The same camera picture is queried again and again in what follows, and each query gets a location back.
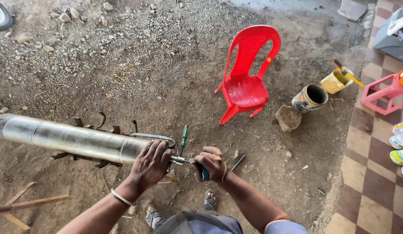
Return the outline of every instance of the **metal pipe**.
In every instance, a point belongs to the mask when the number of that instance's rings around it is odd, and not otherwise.
[[[149,142],[15,114],[0,115],[0,138],[126,165],[133,164]]]

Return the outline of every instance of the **sandal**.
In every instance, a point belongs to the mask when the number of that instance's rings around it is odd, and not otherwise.
[[[157,223],[159,221],[163,220],[164,218],[158,213],[157,209],[152,204],[148,204],[146,210],[147,211],[149,210],[149,216],[147,216],[147,214],[145,215],[145,221],[147,221],[147,224],[149,225],[149,227],[155,228],[155,226],[157,226]],[[158,217],[160,217],[160,218],[155,221],[155,223],[152,227],[152,221]]]
[[[207,190],[206,194],[204,194],[204,209],[216,211],[216,199],[213,200],[211,198],[207,198],[208,193],[213,194],[213,196],[216,197],[213,190]]]

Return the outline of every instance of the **pink plastic stool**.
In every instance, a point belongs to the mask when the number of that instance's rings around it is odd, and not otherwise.
[[[389,79],[393,79],[392,84],[390,86],[383,88],[383,89],[376,87],[376,85],[383,83]],[[390,113],[396,111],[397,109],[403,108],[403,104],[399,104],[394,107],[392,106],[392,102],[394,101],[394,99],[403,94],[403,87],[399,83],[399,80],[400,80],[400,74],[396,73],[396,74],[392,74],[387,77],[383,77],[382,79],[380,79],[378,81],[375,81],[373,83],[366,85],[365,90],[363,91],[363,94],[362,94],[362,99],[360,100],[360,102],[362,104],[368,106],[370,109],[373,109],[374,111],[379,112],[383,115],[390,114]],[[376,90],[376,92],[368,95],[370,89],[374,89],[374,90]],[[373,101],[375,101],[379,98],[382,98],[382,97],[389,99],[387,101],[388,106],[386,109],[382,109],[379,106],[372,103]]]

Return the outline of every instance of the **motorcycle wheel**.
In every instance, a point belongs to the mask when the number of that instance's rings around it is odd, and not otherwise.
[[[12,26],[12,16],[0,3],[0,31],[5,31]]]

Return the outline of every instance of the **green screwdriver handle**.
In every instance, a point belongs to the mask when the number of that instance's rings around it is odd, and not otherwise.
[[[181,142],[181,147],[186,147],[187,145],[187,137],[188,137],[188,131],[187,131],[188,126],[184,126],[184,133],[183,133],[183,141]]]

